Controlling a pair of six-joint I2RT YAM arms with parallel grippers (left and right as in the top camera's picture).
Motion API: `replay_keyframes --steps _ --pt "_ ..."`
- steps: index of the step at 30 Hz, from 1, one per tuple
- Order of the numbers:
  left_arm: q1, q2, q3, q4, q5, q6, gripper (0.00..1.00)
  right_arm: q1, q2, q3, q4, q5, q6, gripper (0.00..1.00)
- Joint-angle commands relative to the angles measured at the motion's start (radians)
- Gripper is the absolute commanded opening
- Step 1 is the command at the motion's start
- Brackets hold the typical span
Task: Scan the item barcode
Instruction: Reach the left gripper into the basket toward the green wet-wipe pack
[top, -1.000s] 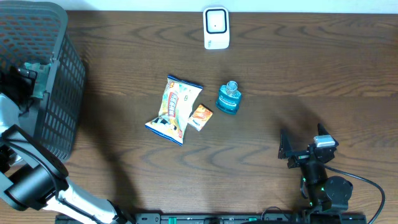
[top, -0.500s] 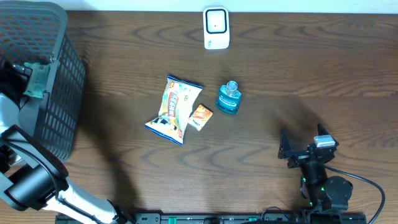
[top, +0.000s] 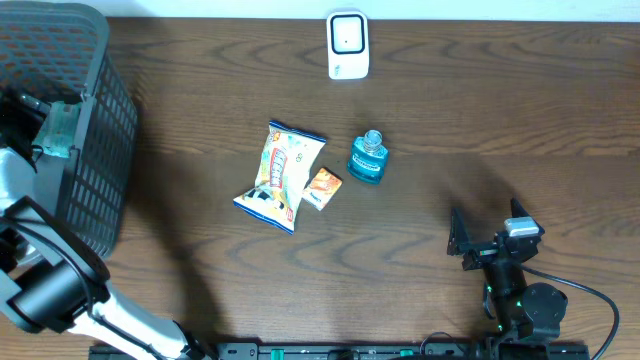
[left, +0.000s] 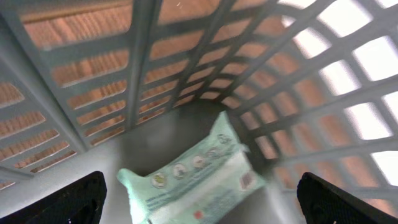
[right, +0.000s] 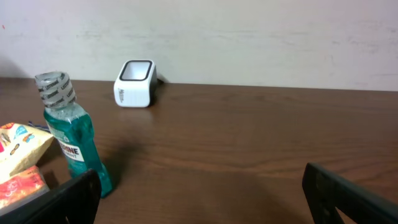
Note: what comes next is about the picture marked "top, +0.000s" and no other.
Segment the small orange candy box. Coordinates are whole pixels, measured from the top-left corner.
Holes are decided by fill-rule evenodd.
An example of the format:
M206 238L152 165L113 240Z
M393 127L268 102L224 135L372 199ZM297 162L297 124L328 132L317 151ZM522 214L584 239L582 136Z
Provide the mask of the small orange candy box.
M343 181L338 176L326 168L321 168L304 188L302 198L318 211L322 211L342 184Z

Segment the pale green wipes pack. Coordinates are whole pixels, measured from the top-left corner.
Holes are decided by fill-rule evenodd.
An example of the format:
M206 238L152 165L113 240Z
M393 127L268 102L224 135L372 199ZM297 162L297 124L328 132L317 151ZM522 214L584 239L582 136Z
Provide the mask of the pale green wipes pack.
M69 158L80 111L80 103L52 103L32 145L42 150L46 155Z

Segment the teal mouthwash bottle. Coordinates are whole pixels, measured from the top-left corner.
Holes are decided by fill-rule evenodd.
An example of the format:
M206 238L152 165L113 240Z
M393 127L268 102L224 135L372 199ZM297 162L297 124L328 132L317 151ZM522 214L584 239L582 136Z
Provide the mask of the teal mouthwash bottle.
M360 181L377 185L384 176L388 158L389 150L383 145L382 134L369 130L354 139L347 170Z

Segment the yellow snack bag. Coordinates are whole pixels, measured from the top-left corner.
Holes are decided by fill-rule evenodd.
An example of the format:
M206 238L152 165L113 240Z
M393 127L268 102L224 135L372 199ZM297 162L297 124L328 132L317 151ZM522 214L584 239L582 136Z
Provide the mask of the yellow snack bag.
M321 136L271 120L254 187L233 204L292 235L311 167L325 144Z

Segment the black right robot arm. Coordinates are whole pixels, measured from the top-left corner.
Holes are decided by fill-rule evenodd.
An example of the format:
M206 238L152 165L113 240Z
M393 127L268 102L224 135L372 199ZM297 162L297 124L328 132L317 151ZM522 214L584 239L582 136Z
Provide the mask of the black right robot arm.
M538 254L544 228L517 199L510 200L510 207L503 229L482 243L471 241L461 212L451 211L447 254L460 256L465 271L484 273L484 310L498 323L495 333L469 348L470 359L548 359L548 346L559 337L566 314L562 291L525 278L523 264Z

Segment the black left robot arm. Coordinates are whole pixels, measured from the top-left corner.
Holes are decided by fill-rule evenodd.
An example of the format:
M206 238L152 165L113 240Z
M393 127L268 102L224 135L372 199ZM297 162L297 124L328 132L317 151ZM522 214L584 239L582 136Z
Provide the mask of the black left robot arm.
M32 199L35 140L50 104L1 95L1 312L28 333L49 329L105 342L134 359L216 359L177 322L115 289L103 260Z

